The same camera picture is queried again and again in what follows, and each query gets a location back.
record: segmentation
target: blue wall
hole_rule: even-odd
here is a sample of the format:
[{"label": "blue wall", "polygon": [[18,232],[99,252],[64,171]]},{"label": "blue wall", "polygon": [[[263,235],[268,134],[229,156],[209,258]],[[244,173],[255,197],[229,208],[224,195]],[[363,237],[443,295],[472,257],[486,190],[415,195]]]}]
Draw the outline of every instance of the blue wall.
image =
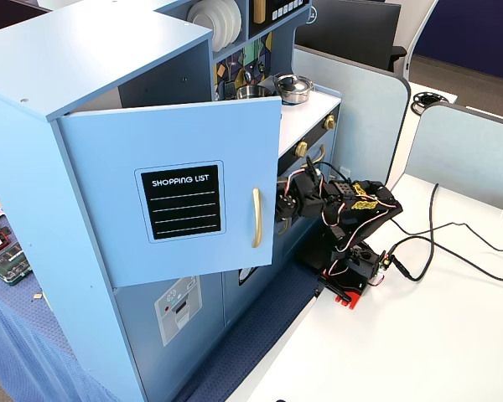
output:
[{"label": "blue wall", "polygon": [[440,0],[416,54],[503,78],[503,0]]}]

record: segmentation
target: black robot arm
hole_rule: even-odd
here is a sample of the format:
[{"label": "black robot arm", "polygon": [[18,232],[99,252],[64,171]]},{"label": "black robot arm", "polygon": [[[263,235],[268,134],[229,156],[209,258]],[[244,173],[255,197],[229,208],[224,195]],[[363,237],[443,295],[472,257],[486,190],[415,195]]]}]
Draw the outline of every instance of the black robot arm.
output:
[{"label": "black robot arm", "polygon": [[350,308],[376,277],[383,260],[364,240],[401,212],[402,206],[382,183],[327,182],[309,158],[306,168],[277,182],[277,221],[322,219],[320,228],[299,249],[298,258]]}]

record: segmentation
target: open cabinet door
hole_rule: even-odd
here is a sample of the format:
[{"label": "open cabinet door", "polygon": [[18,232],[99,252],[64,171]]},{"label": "open cabinet door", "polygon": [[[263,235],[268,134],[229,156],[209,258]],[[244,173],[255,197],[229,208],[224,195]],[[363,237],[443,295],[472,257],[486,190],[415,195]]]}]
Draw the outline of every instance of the open cabinet door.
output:
[{"label": "open cabinet door", "polygon": [[269,265],[280,98],[58,120],[114,287]]}]

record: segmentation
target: black chalkboard label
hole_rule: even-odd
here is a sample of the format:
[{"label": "black chalkboard label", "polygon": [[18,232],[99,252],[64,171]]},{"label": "black chalkboard label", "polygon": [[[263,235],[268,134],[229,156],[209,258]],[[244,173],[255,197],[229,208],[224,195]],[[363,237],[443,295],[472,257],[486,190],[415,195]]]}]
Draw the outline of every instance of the black chalkboard label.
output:
[{"label": "black chalkboard label", "polygon": [[221,231],[218,166],[142,173],[155,240]]}]

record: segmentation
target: stack of plates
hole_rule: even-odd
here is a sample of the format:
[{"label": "stack of plates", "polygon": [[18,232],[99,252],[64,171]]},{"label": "stack of plates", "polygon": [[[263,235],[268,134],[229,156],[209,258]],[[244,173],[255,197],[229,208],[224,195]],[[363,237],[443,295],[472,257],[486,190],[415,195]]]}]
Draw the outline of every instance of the stack of plates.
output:
[{"label": "stack of plates", "polygon": [[235,42],[242,25],[241,10],[235,0],[202,0],[190,9],[187,20],[213,30],[215,52]]}]

